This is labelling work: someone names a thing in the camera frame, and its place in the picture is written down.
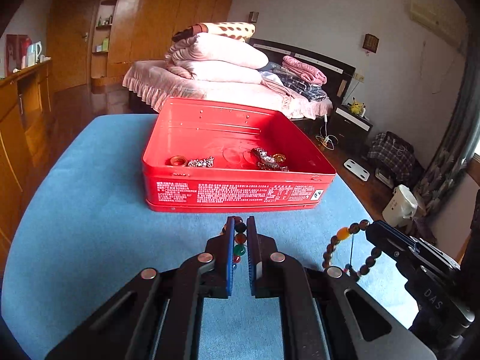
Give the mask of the gold amber pendant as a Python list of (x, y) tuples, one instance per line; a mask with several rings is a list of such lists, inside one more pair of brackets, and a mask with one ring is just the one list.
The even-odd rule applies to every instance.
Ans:
[(275, 162), (279, 165), (285, 164), (287, 162), (287, 157), (283, 154), (274, 154), (272, 155)]

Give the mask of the silver wrist watch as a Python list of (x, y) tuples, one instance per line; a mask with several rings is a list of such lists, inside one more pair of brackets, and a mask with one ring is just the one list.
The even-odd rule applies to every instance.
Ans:
[(273, 170), (277, 171), (280, 169), (280, 165), (277, 163), (275, 158), (268, 155), (268, 152), (260, 147), (253, 148), (250, 150), (250, 153), (256, 159), (256, 166), (260, 170)]

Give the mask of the white bucket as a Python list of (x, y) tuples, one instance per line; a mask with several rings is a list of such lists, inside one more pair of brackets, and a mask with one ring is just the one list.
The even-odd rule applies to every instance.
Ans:
[(383, 210), (382, 216), (388, 225), (396, 227), (414, 217), (417, 207), (417, 199), (413, 193), (407, 186), (400, 184), (394, 188), (393, 196)]

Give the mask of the white bathroom scale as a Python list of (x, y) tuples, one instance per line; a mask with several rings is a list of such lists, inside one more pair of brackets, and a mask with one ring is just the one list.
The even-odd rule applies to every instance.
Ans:
[(359, 180), (362, 180), (363, 182), (368, 181), (370, 173), (363, 166), (358, 164), (358, 162), (356, 162), (355, 160), (349, 158), (348, 160), (346, 160), (343, 166)]

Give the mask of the dark nightstand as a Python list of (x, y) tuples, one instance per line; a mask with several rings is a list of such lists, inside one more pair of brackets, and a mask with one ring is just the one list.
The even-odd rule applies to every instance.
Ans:
[(329, 117), (328, 132), (337, 138), (337, 145), (348, 153), (359, 155), (373, 125), (353, 115), (345, 106), (337, 106)]

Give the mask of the blue table cloth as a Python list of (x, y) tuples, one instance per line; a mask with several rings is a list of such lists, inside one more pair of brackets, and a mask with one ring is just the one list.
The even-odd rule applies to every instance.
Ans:
[[(36, 191), (7, 258), (1, 316), (30, 359), (44, 357), (146, 267), (179, 267), (204, 250), (228, 215), (253, 215), (259, 233), (305, 267), (318, 268), (337, 230), (370, 219), (336, 176), (312, 210), (248, 214), (154, 212), (144, 200), (143, 150), (153, 115), (94, 119)], [(204, 303), (199, 359), (283, 359), (277, 299), (251, 296), (247, 259), (233, 295)], [(360, 285), (408, 328), (416, 302), (383, 255)]]

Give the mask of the dark curtain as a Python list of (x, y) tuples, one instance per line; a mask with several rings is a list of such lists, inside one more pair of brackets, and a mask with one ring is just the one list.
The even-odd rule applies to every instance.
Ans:
[(479, 46), (468, 48), (458, 99), (443, 139), (414, 191), (435, 215), (465, 175), (479, 139)]

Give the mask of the yellow plush toy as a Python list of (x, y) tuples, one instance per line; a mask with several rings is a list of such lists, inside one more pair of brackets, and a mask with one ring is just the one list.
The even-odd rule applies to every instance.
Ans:
[(354, 116), (364, 117), (366, 113), (366, 107), (362, 102), (359, 102), (353, 98), (352, 103), (349, 105), (349, 111)]

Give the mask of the red metal tin box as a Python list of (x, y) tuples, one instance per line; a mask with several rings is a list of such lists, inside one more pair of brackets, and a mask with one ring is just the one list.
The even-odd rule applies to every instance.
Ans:
[[(283, 154), (260, 170), (251, 149)], [(164, 212), (292, 211), (316, 207), (336, 171), (279, 111), (171, 97), (142, 156), (145, 202)]]

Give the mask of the stack of folded quilts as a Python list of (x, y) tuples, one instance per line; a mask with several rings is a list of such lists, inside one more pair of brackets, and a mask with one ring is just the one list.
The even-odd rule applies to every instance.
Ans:
[(269, 58), (247, 42), (255, 31), (245, 22), (193, 24), (173, 35), (164, 57), (168, 70), (193, 80), (258, 84)]

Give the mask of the white electric kettle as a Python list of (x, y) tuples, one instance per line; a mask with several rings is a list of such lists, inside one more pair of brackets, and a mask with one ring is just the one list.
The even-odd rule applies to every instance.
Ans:
[(42, 43), (40, 41), (32, 43), (28, 47), (27, 54), (26, 54), (26, 64), (28, 68), (39, 63), (41, 53), (42, 53)]

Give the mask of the wooden wardrobe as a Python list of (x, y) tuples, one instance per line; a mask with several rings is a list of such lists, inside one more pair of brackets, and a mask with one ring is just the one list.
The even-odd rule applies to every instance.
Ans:
[(233, 0), (52, 0), (47, 55), (54, 91), (109, 86), (139, 60), (162, 59), (172, 36), (226, 20)]

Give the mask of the small wall calendar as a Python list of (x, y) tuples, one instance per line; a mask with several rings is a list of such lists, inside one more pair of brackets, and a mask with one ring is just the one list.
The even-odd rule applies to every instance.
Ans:
[(366, 33), (366, 35), (364, 36), (362, 49), (369, 53), (376, 54), (378, 46), (379, 46), (379, 38), (370, 33)]

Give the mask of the wall air conditioner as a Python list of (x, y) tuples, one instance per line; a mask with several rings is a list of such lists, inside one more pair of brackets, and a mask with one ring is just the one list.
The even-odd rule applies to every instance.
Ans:
[(410, 0), (409, 14), (412, 21), (425, 27), (448, 45), (460, 48), (465, 37), (465, 20), (450, 17), (434, 7)]

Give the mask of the red picture frame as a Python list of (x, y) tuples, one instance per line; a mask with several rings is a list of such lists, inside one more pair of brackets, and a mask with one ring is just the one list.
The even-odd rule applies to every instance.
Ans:
[(28, 35), (7, 34), (5, 71), (10, 76), (15, 69), (22, 69), (22, 58), (31, 44)]

